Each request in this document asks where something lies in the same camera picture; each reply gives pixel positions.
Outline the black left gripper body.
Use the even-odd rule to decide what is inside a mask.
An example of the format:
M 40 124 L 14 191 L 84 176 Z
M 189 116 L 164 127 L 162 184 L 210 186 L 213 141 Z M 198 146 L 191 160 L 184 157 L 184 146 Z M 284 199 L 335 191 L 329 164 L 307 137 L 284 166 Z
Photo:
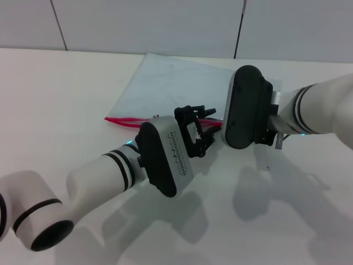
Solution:
M 182 108 L 178 107 L 174 110 L 174 116 L 176 121 L 178 122 L 179 129 L 183 137 L 184 145 L 187 153 L 188 153 L 188 144 L 192 140 L 191 134 L 188 129 L 188 125 L 194 124 L 196 126 L 196 131 L 200 134 L 203 133 L 199 119 L 197 117 L 194 117 L 194 118 L 189 117 L 189 113 L 188 113 L 189 107 L 190 106 L 185 106 Z

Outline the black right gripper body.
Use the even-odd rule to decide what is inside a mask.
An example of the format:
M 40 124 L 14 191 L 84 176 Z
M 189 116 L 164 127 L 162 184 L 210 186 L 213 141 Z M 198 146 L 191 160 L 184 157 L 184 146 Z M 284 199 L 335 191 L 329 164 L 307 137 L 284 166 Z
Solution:
M 254 129 L 256 144 L 272 145 L 276 136 L 276 130 L 270 122 L 270 117 L 276 115 L 276 105 L 271 102 L 272 93 L 272 84 L 262 78 Z

